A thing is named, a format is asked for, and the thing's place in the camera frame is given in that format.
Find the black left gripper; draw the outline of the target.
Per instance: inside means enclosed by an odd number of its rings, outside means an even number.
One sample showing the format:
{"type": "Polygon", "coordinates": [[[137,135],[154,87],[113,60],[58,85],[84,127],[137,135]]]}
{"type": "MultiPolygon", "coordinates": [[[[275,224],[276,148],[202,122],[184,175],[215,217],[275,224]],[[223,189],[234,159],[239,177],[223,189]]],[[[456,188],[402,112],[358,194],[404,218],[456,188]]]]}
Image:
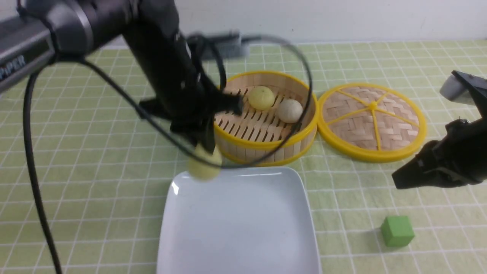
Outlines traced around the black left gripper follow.
{"type": "Polygon", "coordinates": [[[139,101],[150,116],[170,121],[178,134],[198,134],[198,144],[209,154],[215,150],[214,119],[219,113],[241,116],[243,98],[225,94],[227,83],[153,82],[155,96],[139,101]]]}

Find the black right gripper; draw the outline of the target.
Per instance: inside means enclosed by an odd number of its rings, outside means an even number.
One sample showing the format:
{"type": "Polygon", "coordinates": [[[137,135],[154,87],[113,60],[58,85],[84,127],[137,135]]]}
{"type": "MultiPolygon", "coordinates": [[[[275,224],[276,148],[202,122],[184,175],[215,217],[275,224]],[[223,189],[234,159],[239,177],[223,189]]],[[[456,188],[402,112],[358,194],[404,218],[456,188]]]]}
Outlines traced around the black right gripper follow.
{"type": "Polygon", "coordinates": [[[442,140],[427,142],[408,163],[392,173],[395,188],[477,185],[487,177],[486,119],[465,119],[446,125],[442,140]]]}

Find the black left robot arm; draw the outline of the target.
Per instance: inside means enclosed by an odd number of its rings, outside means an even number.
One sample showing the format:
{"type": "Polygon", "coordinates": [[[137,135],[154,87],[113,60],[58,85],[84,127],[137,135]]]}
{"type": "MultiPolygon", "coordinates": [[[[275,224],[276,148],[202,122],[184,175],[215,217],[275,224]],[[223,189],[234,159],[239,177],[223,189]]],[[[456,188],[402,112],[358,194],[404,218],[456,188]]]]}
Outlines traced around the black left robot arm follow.
{"type": "Polygon", "coordinates": [[[214,116],[232,100],[202,68],[211,39],[185,37],[173,0],[27,0],[1,21],[1,91],[55,62],[81,61],[122,36],[155,95],[135,104],[141,118],[170,121],[171,131],[215,150],[214,116]]]}

